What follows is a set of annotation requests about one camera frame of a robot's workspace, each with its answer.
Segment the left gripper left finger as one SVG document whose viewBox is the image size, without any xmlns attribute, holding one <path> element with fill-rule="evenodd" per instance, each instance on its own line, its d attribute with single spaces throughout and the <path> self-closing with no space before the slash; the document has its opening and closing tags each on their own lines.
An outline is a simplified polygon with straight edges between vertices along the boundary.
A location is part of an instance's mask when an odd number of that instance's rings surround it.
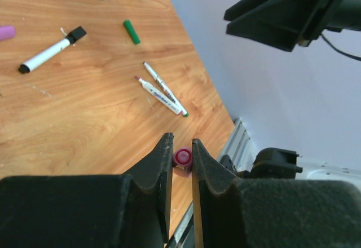
<svg viewBox="0 0 361 248">
<path fill-rule="evenodd" d="M 169 241 L 172 133 L 120 175 L 1 180 L 2 247 L 163 247 Z"/>
</svg>

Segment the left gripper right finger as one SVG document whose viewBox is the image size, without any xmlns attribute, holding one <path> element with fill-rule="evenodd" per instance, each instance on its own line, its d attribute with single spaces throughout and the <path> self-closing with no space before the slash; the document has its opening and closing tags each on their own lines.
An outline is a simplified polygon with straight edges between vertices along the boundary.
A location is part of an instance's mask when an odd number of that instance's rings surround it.
<svg viewBox="0 0 361 248">
<path fill-rule="evenodd" d="M 192 142 L 196 247 L 359 247 L 360 190 L 334 180 L 240 178 Z"/>
</svg>

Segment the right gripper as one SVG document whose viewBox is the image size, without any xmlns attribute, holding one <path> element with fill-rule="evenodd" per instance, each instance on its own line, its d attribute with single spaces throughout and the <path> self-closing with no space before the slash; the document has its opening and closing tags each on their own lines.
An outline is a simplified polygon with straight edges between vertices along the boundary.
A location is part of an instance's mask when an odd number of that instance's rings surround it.
<svg viewBox="0 0 361 248">
<path fill-rule="evenodd" d="M 239 0 L 224 13 L 226 33 L 291 52 L 307 47 L 323 30 L 341 32 L 347 23 L 344 0 L 316 0 L 308 5 L 262 5 L 269 0 Z"/>
</svg>

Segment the pink pen cap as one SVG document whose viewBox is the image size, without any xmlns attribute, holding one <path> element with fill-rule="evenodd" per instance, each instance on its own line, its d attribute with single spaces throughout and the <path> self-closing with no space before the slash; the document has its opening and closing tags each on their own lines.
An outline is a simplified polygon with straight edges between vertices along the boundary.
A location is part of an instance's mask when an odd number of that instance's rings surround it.
<svg viewBox="0 0 361 248">
<path fill-rule="evenodd" d="M 192 171 L 192 151 L 189 147 L 178 149 L 172 156 L 173 171 L 175 174 L 187 178 Z"/>
</svg>

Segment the pink cap marker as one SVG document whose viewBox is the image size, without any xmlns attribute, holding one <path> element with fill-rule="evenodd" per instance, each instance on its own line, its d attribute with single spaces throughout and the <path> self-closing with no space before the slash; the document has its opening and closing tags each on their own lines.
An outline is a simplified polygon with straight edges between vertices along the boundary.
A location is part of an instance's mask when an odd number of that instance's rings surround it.
<svg viewBox="0 0 361 248">
<path fill-rule="evenodd" d="M 151 83 L 143 80 L 142 78 L 135 76 L 135 79 L 142 85 L 142 87 L 149 92 L 154 98 L 163 103 L 168 109 L 170 109 L 176 115 L 181 115 L 182 110 L 174 102 L 172 102 L 165 94 L 155 88 Z"/>
</svg>

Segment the green pen cap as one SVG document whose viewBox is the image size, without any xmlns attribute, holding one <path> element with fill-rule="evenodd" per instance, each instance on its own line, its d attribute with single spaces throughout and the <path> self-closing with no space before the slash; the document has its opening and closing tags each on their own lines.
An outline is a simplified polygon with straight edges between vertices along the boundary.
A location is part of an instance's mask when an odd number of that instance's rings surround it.
<svg viewBox="0 0 361 248">
<path fill-rule="evenodd" d="M 123 22 L 123 26 L 124 28 L 126 29 L 128 35 L 130 36 L 132 42 L 135 44 L 135 45 L 138 45 L 140 44 L 140 38 L 138 36 L 138 34 L 136 33 L 132 23 L 130 22 L 130 20 L 125 20 Z"/>
</svg>

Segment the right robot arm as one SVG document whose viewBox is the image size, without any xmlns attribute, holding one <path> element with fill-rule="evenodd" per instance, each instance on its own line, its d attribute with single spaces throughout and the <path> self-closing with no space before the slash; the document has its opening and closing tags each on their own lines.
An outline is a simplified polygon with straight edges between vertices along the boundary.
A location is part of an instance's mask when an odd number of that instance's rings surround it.
<svg viewBox="0 0 361 248">
<path fill-rule="evenodd" d="M 223 18 L 253 139 L 359 183 L 360 0 L 233 0 Z"/>
</svg>

